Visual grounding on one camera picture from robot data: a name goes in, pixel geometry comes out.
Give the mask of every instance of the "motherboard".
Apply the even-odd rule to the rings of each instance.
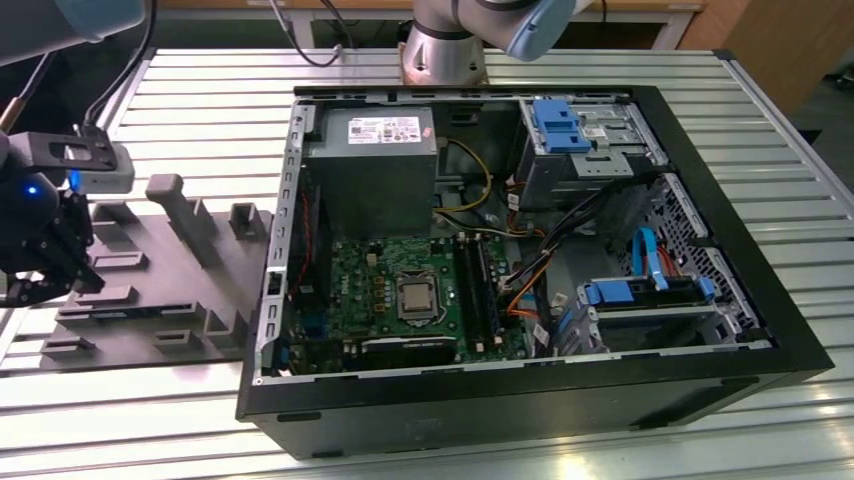
[[[463,245],[457,237],[341,241],[332,246],[330,299],[326,311],[302,316],[309,337],[340,344],[347,356],[409,356],[413,365],[515,360],[525,357],[520,325],[501,323],[495,310],[488,319],[467,315],[472,296],[489,296],[509,265],[501,239],[477,238]],[[464,248],[476,248],[485,282],[472,282]],[[435,352],[451,357],[439,361]]]

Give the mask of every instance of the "open computer tower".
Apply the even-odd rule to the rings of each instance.
[[[679,425],[832,367],[653,87],[294,94],[237,418],[296,458]]]

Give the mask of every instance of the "sticker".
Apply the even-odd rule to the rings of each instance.
[[[585,137],[607,137],[607,133],[604,133],[604,128],[601,127],[584,127],[584,136]]]
[[[513,212],[519,211],[519,195],[515,193],[507,194],[507,206]]]
[[[347,143],[420,143],[421,129],[417,117],[353,118],[347,128]]]
[[[539,323],[533,327],[533,337],[536,337],[536,340],[539,341],[539,343],[541,343],[543,345],[548,346],[548,332],[540,326]]]
[[[565,305],[565,301],[569,299],[560,292],[555,293],[555,296],[551,298],[551,303],[548,304],[551,308],[561,308]]]

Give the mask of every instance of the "yellow wire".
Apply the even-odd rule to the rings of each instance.
[[[463,150],[465,150],[465,153],[471,155],[471,158],[473,158],[475,162],[477,162],[477,165],[480,165],[480,168],[483,169],[483,174],[485,175],[485,189],[483,190],[483,195],[480,195],[480,198],[473,202],[471,202],[468,205],[435,209],[436,212],[444,212],[444,213],[464,212],[465,210],[471,210],[483,202],[485,202],[485,199],[489,198],[489,193],[492,192],[492,174],[489,173],[489,168],[485,166],[485,162],[477,156],[473,150],[471,150],[471,148],[468,148],[465,144],[463,144],[463,142],[452,138],[448,138],[448,144],[451,143],[456,145],[459,148],[461,148]]]

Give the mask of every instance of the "blue led light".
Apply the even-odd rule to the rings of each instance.
[[[80,191],[80,172],[77,170],[72,170],[68,174],[68,185],[74,192]]]

